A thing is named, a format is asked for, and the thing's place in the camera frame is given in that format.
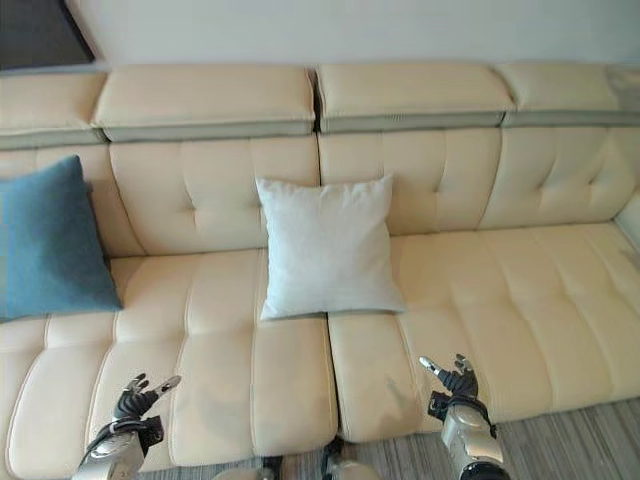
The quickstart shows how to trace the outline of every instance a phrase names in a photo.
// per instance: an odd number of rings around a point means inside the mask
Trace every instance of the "gray carpet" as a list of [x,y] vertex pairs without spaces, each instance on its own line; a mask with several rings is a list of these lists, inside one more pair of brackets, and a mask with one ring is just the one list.
[[[640,398],[500,425],[513,480],[640,479]],[[348,446],[385,480],[454,480],[437,434]],[[320,480],[321,452],[285,458],[284,480]],[[258,459],[233,464],[254,467]],[[176,468],[141,480],[211,480],[231,465]]]

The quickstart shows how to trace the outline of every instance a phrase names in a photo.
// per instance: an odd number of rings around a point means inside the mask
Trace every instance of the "backrest cushion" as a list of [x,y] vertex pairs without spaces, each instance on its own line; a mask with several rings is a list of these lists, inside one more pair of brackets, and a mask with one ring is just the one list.
[[143,254],[120,200],[107,145],[0,151],[0,179],[42,170],[70,155],[80,157],[85,182],[90,184],[89,197],[107,255],[128,257]]
[[110,149],[122,201],[149,255],[266,247],[255,178],[319,185],[315,136]]
[[506,129],[480,228],[610,220],[635,186],[640,128]]
[[321,135],[322,183],[394,177],[391,235],[478,226],[500,155],[500,130]]
[[322,183],[394,174],[392,235],[610,220],[631,198],[638,127],[321,135]]

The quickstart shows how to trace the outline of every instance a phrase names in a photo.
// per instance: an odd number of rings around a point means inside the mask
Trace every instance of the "blue pillow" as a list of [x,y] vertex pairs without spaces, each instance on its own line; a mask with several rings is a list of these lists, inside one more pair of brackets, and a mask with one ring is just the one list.
[[0,314],[122,308],[103,261],[77,155],[5,181],[0,190],[0,267],[6,255],[7,274],[6,312]]

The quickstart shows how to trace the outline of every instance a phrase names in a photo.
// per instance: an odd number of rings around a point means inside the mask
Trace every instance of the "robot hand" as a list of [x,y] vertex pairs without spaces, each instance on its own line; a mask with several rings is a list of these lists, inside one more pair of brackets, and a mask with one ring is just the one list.
[[442,385],[453,395],[478,397],[478,379],[473,371],[471,362],[464,355],[456,353],[455,366],[460,370],[460,373],[449,372],[428,357],[420,357],[419,360],[427,370],[438,377]]
[[442,441],[460,480],[509,480],[502,450],[487,407],[478,400],[478,379],[471,362],[456,354],[458,371],[449,372],[427,357],[420,363],[433,373],[451,396],[431,392],[429,415],[444,422]]
[[180,383],[179,376],[173,376],[169,380],[161,383],[153,390],[143,392],[149,386],[149,381],[145,380],[146,374],[141,373],[134,378],[122,391],[122,395],[113,410],[113,420],[123,420],[125,418],[140,420],[149,411],[158,399],[174,389]]
[[130,480],[144,462],[149,447],[161,442],[164,429],[159,416],[142,420],[153,404],[180,383],[171,377],[153,390],[144,373],[125,387],[113,411],[111,423],[100,429],[87,446],[72,480]]

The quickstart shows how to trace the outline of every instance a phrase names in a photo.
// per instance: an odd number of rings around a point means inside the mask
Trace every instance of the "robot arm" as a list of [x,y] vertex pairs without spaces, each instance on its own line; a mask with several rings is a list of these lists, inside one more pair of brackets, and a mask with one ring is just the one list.
[[449,372],[427,357],[420,363],[451,392],[432,392],[429,415],[442,422],[442,441],[449,450],[460,480],[509,480],[503,468],[495,425],[489,420],[487,407],[478,400],[478,380],[471,362],[457,354],[459,372]]
[[164,438],[159,416],[142,420],[153,404],[174,389],[181,378],[171,377],[153,390],[143,373],[122,391],[113,411],[112,422],[100,429],[87,446],[72,480],[130,480],[134,478],[149,447]]

